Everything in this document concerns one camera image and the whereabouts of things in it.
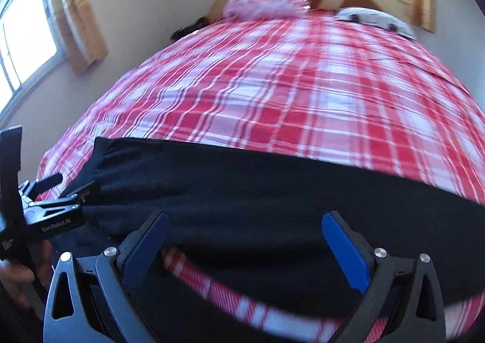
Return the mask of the person's left hand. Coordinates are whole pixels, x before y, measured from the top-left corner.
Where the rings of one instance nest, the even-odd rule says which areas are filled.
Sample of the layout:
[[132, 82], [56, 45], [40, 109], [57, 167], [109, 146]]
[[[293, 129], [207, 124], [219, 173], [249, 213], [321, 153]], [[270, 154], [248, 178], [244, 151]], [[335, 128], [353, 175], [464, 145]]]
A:
[[7, 291], [14, 304], [22, 309], [30, 308], [30, 301], [27, 298], [22, 285], [29, 285], [38, 277], [42, 286], [49, 287], [53, 276], [52, 256], [53, 246], [49, 241], [40, 242], [38, 249], [38, 263], [36, 263], [36, 272], [32, 272], [28, 267], [20, 263], [1, 261], [1, 283]]

